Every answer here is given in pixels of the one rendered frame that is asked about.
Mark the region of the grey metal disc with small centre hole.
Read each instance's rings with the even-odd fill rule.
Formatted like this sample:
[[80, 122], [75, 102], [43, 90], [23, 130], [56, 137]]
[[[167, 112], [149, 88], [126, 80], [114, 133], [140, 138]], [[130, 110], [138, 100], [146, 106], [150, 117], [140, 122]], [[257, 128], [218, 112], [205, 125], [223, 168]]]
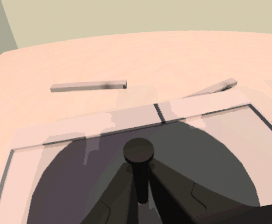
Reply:
[[241, 161], [204, 129], [183, 121], [72, 140], [40, 176], [27, 224], [81, 224], [124, 159], [124, 145], [147, 139], [155, 159], [204, 188], [249, 206], [261, 206]]

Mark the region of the grey rimmed tray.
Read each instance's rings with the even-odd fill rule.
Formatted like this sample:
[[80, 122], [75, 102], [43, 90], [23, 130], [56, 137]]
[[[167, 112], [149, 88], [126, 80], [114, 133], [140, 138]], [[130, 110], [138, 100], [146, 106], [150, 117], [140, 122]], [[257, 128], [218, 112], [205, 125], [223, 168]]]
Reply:
[[238, 89], [16, 128], [0, 173], [0, 224], [27, 224], [35, 186], [72, 140], [183, 121], [241, 161], [258, 201], [272, 204], [272, 121]]

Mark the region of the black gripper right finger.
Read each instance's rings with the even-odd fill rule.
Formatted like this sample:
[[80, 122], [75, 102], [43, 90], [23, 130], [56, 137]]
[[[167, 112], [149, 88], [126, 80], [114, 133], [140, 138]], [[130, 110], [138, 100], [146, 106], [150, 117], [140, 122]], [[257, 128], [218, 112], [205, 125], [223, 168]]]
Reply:
[[163, 224], [272, 224], [272, 204], [241, 204], [181, 176], [155, 157], [148, 176]]

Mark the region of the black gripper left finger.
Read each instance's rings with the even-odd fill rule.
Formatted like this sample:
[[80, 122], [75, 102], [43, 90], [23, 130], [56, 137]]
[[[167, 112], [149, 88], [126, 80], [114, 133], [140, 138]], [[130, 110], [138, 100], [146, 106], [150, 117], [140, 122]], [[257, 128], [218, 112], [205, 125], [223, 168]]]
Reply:
[[103, 196], [81, 224], [139, 224], [139, 204], [131, 164], [121, 164]]

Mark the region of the grey flat bar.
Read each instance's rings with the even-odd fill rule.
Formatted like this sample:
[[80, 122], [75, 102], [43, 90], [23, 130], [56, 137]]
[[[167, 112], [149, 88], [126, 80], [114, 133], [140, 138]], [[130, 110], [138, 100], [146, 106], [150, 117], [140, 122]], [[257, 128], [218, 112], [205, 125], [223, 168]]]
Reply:
[[[224, 92], [225, 89], [233, 88], [236, 87], [238, 83], [238, 80], [233, 79], [233, 77], [229, 77], [228, 80], [224, 81], [218, 81], [218, 83], [214, 85], [210, 85], [210, 87], [203, 89], [203, 91], [199, 91], [196, 93], [191, 93], [191, 95], [184, 96], [184, 97], [192, 97], [192, 96], [205, 96], [205, 95], [210, 95], [210, 93], [217, 93], [217, 92]], [[181, 99], [184, 99], [184, 97], [181, 97]]]

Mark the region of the black metal pin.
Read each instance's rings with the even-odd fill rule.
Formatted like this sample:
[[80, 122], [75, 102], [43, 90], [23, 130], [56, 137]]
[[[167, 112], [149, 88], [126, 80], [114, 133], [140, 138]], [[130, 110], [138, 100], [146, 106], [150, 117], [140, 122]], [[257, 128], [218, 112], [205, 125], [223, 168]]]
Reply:
[[129, 140], [123, 148], [124, 159], [131, 164], [135, 179], [137, 202], [144, 205], [148, 201], [149, 176], [148, 164], [155, 156], [155, 148], [147, 139]]

